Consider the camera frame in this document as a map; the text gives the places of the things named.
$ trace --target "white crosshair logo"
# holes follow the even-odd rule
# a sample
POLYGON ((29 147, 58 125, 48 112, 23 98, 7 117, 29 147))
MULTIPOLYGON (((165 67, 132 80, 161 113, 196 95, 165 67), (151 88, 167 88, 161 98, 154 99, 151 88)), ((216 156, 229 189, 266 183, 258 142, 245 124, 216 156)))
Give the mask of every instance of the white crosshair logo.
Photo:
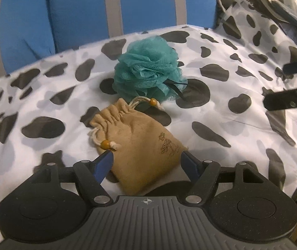
POLYGON ((143 200, 142 202, 144 202, 146 205, 148 205, 149 203, 152 203, 153 200, 150 200, 147 198, 147 199, 143 200))

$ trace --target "drawstring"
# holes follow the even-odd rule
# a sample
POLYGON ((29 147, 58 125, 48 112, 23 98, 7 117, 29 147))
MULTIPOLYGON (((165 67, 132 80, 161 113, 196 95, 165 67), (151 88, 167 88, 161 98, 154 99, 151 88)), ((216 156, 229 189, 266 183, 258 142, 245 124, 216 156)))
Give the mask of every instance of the drawstring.
MULTIPOLYGON (((163 106, 154 98, 149 99, 148 97, 142 97, 142 96, 138 96, 135 97, 130 103, 129 106, 134 109, 139 103, 141 102, 148 102, 151 106, 156 107, 158 110, 164 111, 165 109, 163 108, 163 106)), ((91 130, 88 135, 90 136, 91 140, 94 142, 95 145, 97 145, 98 147, 104 149, 104 150, 108 150, 108 149, 113 149, 113 150, 118 150, 121 148, 121 145, 113 142, 113 141, 109 141, 109 140, 103 140, 102 142, 99 142, 98 139, 96 138, 96 133, 99 131, 100 129, 98 127, 95 127, 93 130, 91 130)))

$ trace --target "gray ribbed panel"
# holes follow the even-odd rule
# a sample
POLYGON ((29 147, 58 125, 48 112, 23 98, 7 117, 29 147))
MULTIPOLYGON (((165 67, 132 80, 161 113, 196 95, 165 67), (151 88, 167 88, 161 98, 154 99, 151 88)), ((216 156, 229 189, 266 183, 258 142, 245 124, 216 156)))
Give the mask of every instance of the gray ribbed panel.
POLYGON ((6 240, 0 250, 297 250, 288 239, 269 244, 244 243, 218 231, 199 208, 176 197, 120 197, 96 208, 70 236, 47 244, 6 240))

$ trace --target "silver screw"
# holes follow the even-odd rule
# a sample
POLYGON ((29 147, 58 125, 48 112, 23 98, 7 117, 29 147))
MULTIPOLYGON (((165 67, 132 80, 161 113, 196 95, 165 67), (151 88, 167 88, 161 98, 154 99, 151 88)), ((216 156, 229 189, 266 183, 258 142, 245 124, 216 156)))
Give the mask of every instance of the silver screw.
POLYGON ((109 196, 105 196, 105 195, 98 195, 94 198, 94 202, 98 204, 105 204, 105 203, 108 203, 109 201, 110 201, 109 196))
POLYGON ((202 198, 197 195, 188 195, 186 201, 191 204, 198 204, 202 201, 202 198))

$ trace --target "beige drawstring bag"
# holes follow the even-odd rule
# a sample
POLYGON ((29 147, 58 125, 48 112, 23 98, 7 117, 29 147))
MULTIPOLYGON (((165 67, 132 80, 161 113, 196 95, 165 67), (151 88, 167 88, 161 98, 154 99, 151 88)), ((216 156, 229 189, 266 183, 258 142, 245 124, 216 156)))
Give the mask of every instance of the beige drawstring bag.
POLYGON ((135 195, 180 163, 186 148, 164 126, 134 110, 140 102, 163 110, 155 99, 136 97, 128 105, 120 98, 94 116, 91 139, 99 154, 114 154, 112 172, 127 195, 135 195))

